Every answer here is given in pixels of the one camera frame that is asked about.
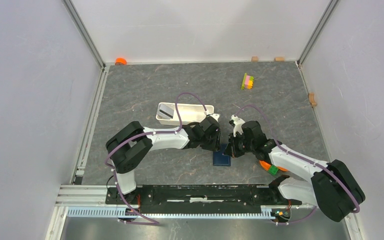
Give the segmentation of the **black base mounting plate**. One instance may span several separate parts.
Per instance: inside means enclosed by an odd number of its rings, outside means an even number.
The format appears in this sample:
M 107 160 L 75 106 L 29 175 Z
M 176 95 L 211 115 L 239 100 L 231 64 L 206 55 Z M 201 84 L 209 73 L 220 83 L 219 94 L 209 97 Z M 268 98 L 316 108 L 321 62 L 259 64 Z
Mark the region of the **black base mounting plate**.
M 124 198 L 142 214 L 257 214 L 261 206 L 302 204 L 264 184 L 140 185 Z

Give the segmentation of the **wooden block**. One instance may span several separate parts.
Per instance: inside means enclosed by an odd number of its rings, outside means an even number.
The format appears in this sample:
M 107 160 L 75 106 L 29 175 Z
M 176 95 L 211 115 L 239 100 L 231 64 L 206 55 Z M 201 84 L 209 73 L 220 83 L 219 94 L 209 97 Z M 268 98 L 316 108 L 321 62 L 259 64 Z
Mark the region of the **wooden block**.
M 284 62 L 285 61 L 285 58 L 284 57 L 281 57 L 281 56 L 277 56 L 274 58 L 274 61 L 275 62 Z
M 258 62 L 259 58 L 257 56 L 252 56 L 250 61 L 251 62 Z

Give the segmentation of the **wooden block right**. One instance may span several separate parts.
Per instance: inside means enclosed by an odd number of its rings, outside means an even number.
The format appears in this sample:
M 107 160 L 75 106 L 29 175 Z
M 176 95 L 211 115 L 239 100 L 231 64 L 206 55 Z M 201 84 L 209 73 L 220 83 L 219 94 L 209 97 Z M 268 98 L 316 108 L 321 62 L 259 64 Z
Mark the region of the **wooden block right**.
M 274 61 L 275 62 L 284 62 L 285 61 L 285 58 L 284 57 L 281 57 L 281 56 L 277 56 L 274 58 Z

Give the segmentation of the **orange round cap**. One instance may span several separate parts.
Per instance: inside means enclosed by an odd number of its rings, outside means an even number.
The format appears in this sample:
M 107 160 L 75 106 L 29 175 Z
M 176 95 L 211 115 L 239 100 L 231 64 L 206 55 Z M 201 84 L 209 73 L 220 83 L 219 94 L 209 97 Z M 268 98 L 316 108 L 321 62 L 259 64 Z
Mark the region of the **orange round cap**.
M 126 59 L 124 59 L 122 57 L 118 57 L 118 58 L 115 59 L 114 64 L 115 65 L 126 65 L 127 61 L 126 61 Z

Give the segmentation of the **colourful toy block stack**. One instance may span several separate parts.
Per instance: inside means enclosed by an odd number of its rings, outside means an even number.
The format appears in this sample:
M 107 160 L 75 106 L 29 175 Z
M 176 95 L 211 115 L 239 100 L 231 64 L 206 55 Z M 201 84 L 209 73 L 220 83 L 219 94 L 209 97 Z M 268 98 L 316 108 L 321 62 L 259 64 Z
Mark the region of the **colourful toy block stack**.
M 243 79 L 242 79 L 242 83 L 241 83 L 241 89 L 244 90 L 244 89 L 252 89 L 253 86 L 254 86 L 254 77 L 251 76 L 251 75 L 248 75 L 247 73 L 244 73 L 244 76 L 243 76 Z

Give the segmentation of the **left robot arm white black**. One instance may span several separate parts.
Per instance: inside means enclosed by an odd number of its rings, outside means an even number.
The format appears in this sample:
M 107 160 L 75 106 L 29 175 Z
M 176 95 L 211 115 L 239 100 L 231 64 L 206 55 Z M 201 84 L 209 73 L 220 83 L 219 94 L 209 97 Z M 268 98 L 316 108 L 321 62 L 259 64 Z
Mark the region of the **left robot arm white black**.
M 161 149 L 202 148 L 220 150 L 220 115 L 208 114 L 200 122 L 181 125 L 178 128 L 149 128 L 132 121 L 105 144 L 108 152 L 105 164 L 115 172 L 118 197 L 125 204 L 137 198 L 135 168 L 150 151 Z

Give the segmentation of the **green toy block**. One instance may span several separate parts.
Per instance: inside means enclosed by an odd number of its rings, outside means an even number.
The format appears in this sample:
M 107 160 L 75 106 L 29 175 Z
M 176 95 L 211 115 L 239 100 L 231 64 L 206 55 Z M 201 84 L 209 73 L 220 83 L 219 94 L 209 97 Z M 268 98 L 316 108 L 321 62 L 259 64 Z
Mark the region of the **green toy block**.
M 268 169 L 267 169 L 267 172 L 269 174 L 271 174 L 272 176 L 275 176 L 279 171 L 279 168 L 274 166 L 274 165 L 271 165 Z

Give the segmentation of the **white plastic tray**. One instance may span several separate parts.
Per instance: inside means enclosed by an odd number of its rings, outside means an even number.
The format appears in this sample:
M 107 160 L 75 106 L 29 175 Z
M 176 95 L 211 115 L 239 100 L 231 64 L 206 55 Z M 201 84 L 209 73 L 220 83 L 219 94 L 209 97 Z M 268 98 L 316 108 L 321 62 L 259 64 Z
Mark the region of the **white plastic tray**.
M 155 115 L 155 119 L 161 124 L 166 126 L 178 126 L 180 124 L 179 117 L 176 112 L 176 107 L 174 102 L 162 102 L 174 109 L 174 117 L 173 119 L 158 119 L 157 113 Z M 206 110 L 201 104 L 186 104 L 186 103 L 178 103 L 177 108 L 182 120 L 183 125 L 187 125 L 193 122 L 201 122 L 206 115 L 215 113 L 215 108 L 213 105 L 205 105 Z

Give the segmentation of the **curved wooden piece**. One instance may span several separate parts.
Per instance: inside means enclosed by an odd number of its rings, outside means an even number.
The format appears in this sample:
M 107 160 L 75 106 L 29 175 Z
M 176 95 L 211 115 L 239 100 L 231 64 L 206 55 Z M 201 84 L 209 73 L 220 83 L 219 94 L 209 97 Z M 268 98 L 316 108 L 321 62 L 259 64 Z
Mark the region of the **curved wooden piece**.
M 316 107 L 318 105 L 317 101 L 316 101 L 316 95 L 314 92 L 310 92 L 308 94 L 308 100 L 309 100 L 309 103 L 310 103 L 310 106 L 312 108 Z

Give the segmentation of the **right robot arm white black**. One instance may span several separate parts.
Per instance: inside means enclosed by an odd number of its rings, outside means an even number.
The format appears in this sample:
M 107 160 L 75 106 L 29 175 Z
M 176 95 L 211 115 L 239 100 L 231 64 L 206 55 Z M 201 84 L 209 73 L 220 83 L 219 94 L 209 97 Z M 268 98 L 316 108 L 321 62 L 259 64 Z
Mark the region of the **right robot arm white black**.
M 253 154 L 271 167 L 285 169 L 298 176 L 275 179 L 269 189 L 269 199 L 275 204 L 297 200 L 318 207 L 330 220 L 340 222 L 356 213 L 366 195 L 346 164 L 338 159 L 327 162 L 297 153 L 278 140 L 267 138 L 258 121 L 244 121 L 233 115 L 229 121 L 225 155 L 239 158 Z

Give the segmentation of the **wooden block left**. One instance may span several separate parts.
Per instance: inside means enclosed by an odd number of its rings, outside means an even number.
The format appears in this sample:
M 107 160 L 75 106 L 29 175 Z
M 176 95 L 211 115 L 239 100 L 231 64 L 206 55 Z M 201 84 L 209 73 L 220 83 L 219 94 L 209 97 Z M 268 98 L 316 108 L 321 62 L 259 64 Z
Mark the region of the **wooden block left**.
M 259 58 L 257 56 L 252 56 L 250 61 L 251 62 L 258 62 Z

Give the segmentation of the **blue card holder wallet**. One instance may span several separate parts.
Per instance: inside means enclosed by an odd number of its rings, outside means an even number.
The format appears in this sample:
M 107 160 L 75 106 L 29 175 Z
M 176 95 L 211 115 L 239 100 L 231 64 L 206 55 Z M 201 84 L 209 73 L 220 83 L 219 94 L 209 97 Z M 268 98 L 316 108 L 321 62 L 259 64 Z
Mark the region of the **blue card holder wallet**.
M 226 143 L 220 145 L 220 150 L 213 152 L 212 155 L 212 165 L 216 167 L 230 167 L 231 166 L 231 157 L 229 155 L 224 155 L 224 151 L 227 148 Z

